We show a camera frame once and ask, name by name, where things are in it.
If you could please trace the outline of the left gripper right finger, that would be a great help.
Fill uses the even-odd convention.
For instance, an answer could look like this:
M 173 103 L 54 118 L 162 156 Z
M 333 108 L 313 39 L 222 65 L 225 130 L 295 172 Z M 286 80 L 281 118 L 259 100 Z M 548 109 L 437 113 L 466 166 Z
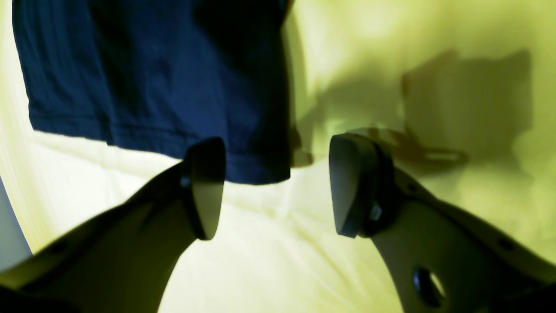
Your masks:
M 555 265 L 471 213 L 433 196 L 387 148 L 331 138 L 336 232 L 369 238 L 406 313 L 553 313 Z

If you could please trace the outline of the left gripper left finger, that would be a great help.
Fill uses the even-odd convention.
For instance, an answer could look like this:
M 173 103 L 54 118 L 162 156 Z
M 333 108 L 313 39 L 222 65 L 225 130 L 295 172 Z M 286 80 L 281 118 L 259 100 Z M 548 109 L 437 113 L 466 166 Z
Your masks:
M 123 204 L 1 272 L 3 313 L 156 313 L 180 256 L 212 240 L 224 141 L 201 141 Z

